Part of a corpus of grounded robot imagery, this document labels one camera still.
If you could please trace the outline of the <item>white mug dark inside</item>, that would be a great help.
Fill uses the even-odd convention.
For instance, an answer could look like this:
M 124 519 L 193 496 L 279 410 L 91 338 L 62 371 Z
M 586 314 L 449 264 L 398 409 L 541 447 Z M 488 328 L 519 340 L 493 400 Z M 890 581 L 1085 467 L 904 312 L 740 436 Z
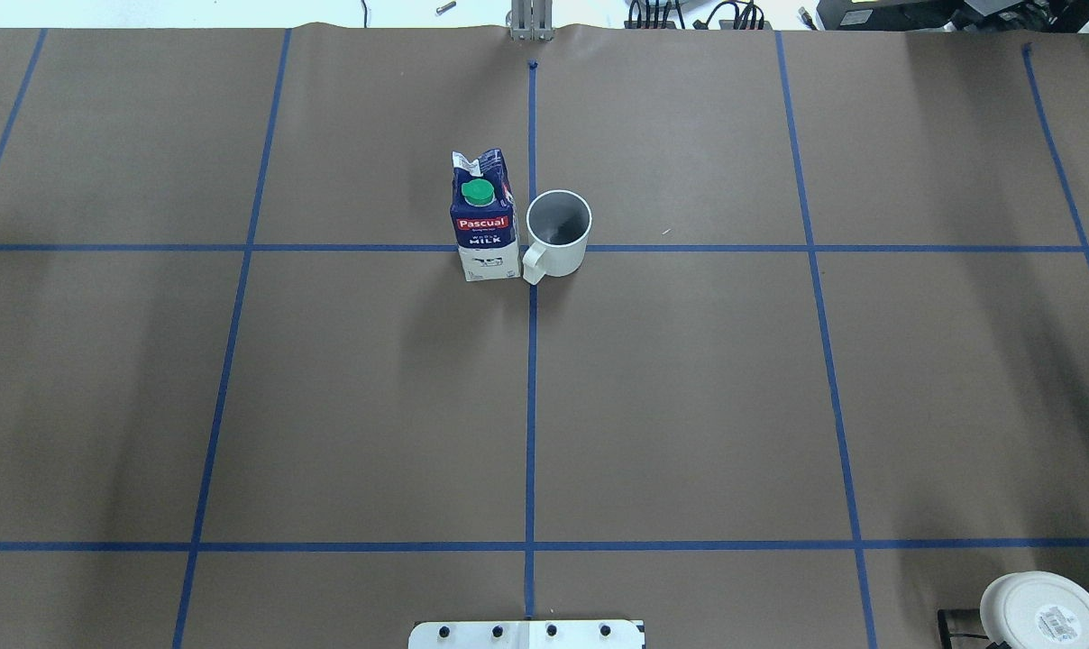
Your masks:
M 521 258 L 521 277 L 536 285 L 544 277 L 572 275 L 585 259 L 594 225 L 589 203 L 571 189 L 547 189 L 526 215 L 531 246 Z

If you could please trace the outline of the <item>blue white milk carton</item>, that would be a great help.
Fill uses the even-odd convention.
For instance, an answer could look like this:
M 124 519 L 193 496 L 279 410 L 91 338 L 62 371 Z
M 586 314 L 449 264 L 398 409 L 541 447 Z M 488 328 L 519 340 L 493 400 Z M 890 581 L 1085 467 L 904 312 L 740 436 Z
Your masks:
M 453 154 L 449 215 L 466 280 L 521 277 L 517 206 L 502 151 L 490 149 L 475 160 Z

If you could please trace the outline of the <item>white cup lower rack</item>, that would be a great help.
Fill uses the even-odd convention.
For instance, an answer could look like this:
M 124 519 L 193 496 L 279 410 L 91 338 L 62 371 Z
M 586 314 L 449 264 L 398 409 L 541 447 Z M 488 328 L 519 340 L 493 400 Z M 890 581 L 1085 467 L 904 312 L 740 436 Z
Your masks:
M 1089 592 L 1054 572 L 1021 571 L 986 587 L 980 620 L 1010 648 L 1089 648 Z

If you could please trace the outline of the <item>aluminium frame post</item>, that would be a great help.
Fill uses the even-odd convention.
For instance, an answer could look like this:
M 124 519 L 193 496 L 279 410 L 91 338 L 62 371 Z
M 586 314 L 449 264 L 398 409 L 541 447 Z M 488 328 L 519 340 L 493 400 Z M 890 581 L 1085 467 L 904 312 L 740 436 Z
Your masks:
M 555 37 L 553 0 L 513 0 L 507 12 L 512 41 L 552 41 Z

